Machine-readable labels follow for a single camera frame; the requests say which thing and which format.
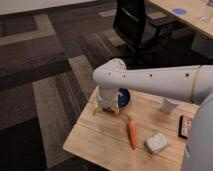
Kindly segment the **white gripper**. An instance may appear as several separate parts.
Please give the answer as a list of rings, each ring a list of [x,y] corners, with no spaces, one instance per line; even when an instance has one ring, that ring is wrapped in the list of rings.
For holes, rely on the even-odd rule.
[[[113,114],[119,114],[117,89],[99,87],[96,99],[93,106],[93,115],[100,111],[100,107]]]

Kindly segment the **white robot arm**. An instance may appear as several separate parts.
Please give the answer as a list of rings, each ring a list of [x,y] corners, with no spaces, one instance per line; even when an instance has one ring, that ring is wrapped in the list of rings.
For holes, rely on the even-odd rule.
[[[102,108],[117,105],[119,88],[198,105],[181,171],[213,171],[213,65],[128,70],[123,60],[114,58],[97,67],[92,78]]]

